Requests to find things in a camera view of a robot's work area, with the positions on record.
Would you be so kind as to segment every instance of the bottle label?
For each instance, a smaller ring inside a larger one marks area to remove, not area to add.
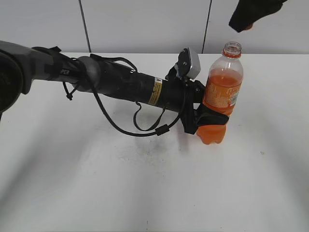
[[[204,102],[216,108],[228,108],[235,105],[240,85],[222,87],[208,80],[204,95]]]

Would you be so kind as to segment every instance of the orange liquid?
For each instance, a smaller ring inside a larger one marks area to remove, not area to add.
[[[209,81],[220,87],[236,87],[241,84],[242,75],[234,70],[214,69],[210,72]],[[235,105],[233,105],[227,108],[217,108],[207,104],[205,97],[203,99],[203,104],[214,111],[228,116],[231,115],[235,107]],[[197,135],[205,144],[219,144],[222,142],[225,132],[226,125],[208,125],[199,127],[197,130]]]

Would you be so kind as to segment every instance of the black mount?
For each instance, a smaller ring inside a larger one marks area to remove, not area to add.
[[[178,62],[165,77],[169,82],[182,82],[186,87],[185,106],[181,114],[184,132],[195,134],[200,126],[225,125],[229,120],[227,115],[218,113],[203,104],[205,86],[200,81],[193,82],[187,76],[189,72],[187,67],[192,67],[193,64],[185,54],[188,54],[187,49],[179,54]],[[194,109],[194,103],[200,103],[197,109]]]

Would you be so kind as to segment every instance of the black cable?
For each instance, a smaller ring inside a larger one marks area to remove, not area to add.
[[[109,114],[107,113],[106,109],[104,108],[103,106],[103,103],[98,95],[98,92],[94,86],[94,84],[92,83],[90,77],[87,75],[86,73],[86,67],[83,63],[79,62],[78,63],[80,65],[80,67],[82,68],[82,71],[84,73],[84,76],[86,78],[86,80],[88,81],[89,85],[90,85],[90,88],[93,92],[93,95],[95,96],[96,100],[97,100],[97,103],[102,111],[102,113],[104,114],[104,116],[106,117],[106,119],[109,121],[109,123],[116,129],[118,130],[119,132],[123,133],[123,134],[126,134],[126,135],[129,135],[129,136],[134,136],[134,137],[149,137],[149,136],[153,136],[153,135],[158,135],[158,134],[162,134],[160,133],[159,131],[154,131],[154,132],[151,132],[151,133],[144,133],[144,134],[140,134],[140,133],[132,133],[132,132],[129,132],[129,131],[126,131],[124,129],[121,129],[119,126],[117,126],[116,123],[114,123],[114,121],[112,120],[112,118],[109,116]],[[184,110],[184,106],[185,106],[185,99],[186,99],[186,87],[184,86],[183,88],[183,105],[182,105],[182,108],[180,110],[180,112],[178,113],[177,117],[175,118],[175,120],[170,123],[169,125],[167,125],[167,128],[170,129],[172,126],[174,126],[177,121],[180,119],[182,113],[183,113],[183,110]]]
[[[207,16],[207,22],[206,22],[205,34],[204,34],[204,41],[203,41],[203,47],[202,47],[202,54],[204,53],[204,47],[205,47],[205,43],[206,43],[207,28],[208,28],[208,23],[209,23],[209,17],[210,17],[210,14],[211,14],[211,5],[212,5],[212,0],[209,3],[208,16]]]

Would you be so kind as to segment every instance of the black strap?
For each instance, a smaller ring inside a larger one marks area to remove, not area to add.
[[[67,98],[72,101],[73,99],[73,93],[78,89],[78,87],[80,86],[80,83],[78,82],[77,85],[75,86],[75,88],[72,90],[72,92],[70,93],[67,87],[67,84],[65,82],[62,82],[64,90],[67,94]]]
[[[32,49],[47,53],[52,56],[53,58],[53,65],[45,65],[45,71],[50,74],[50,77],[48,81],[54,80],[57,77],[59,77],[60,72],[62,70],[62,62],[59,55],[59,50],[57,50],[58,47],[52,47],[51,49],[45,48],[45,47],[33,47]]]
[[[136,116],[137,116],[138,112],[141,110],[141,104],[140,104],[139,102],[137,102],[137,101],[136,101],[135,103],[136,103],[136,105],[138,105],[140,108],[135,112],[135,114],[134,114],[134,116],[133,116],[133,123],[134,123],[134,126],[135,126],[137,129],[139,129],[140,131],[152,131],[152,130],[156,129],[156,127],[157,127],[157,126],[159,125],[159,123],[160,123],[160,120],[161,120],[162,115],[164,114],[164,112],[165,112],[165,110],[166,110],[166,107],[163,108],[162,113],[161,113],[161,115],[159,116],[159,118],[157,119],[157,121],[156,121],[150,128],[148,128],[148,129],[146,129],[146,130],[143,130],[143,129],[141,129],[141,128],[137,125],[137,122],[136,122]]]

